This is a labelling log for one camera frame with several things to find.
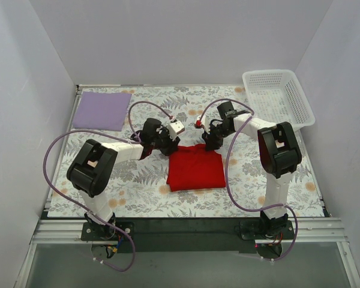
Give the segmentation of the red t shirt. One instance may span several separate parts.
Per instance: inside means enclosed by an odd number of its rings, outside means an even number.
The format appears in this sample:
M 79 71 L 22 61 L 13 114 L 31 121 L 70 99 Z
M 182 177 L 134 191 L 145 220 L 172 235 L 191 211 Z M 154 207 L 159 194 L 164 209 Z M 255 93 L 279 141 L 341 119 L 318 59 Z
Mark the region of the red t shirt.
M 205 144 L 179 146 L 169 157 L 166 184 L 172 192 L 224 188 L 223 158 Z

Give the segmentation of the white plastic basket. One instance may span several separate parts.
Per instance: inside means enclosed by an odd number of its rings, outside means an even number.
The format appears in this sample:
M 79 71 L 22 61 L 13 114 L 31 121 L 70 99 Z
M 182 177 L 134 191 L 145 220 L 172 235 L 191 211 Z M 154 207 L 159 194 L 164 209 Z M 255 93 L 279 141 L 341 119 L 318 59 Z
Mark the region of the white plastic basket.
M 296 74 L 291 70 L 255 70 L 242 75 L 249 106 L 269 122 L 289 122 L 295 131 L 315 123 Z

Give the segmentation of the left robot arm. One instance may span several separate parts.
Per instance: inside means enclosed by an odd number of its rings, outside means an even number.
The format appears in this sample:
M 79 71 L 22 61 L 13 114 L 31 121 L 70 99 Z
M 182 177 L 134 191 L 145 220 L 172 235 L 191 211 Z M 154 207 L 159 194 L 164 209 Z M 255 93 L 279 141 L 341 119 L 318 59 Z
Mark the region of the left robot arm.
M 178 150 L 178 135 L 184 130 L 184 125 L 178 120 L 164 126 L 161 121 L 148 118 L 143 129 L 133 133 L 129 141 L 100 143 L 90 139 L 85 142 L 68 168 L 67 179 L 79 191 L 89 209 L 85 219 L 99 238 L 115 239 L 118 234 L 115 214 L 105 193 L 114 166 L 126 161 L 143 160 L 153 150 L 170 156 Z

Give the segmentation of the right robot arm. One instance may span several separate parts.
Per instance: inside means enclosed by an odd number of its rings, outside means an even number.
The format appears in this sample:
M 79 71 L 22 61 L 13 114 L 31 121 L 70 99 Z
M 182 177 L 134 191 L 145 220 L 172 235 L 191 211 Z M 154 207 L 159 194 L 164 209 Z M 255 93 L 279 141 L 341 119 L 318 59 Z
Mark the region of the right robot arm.
M 241 133 L 257 140 L 260 163 L 266 172 L 266 194 L 263 206 L 257 210 L 260 217 L 255 231 L 269 239 L 276 237 L 287 227 L 287 213 L 291 210 L 287 205 L 289 184 L 302 161 L 292 125 L 262 120 L 249 106 L 238 111 L 233 107 L 235 101 L 228 98 L 218 103 L 219 119 L 209 121 L 201 114 L 194 126 L 203 129 L 202 139 L 208 151 L 220 149 L 226 137 L 237 138 Z

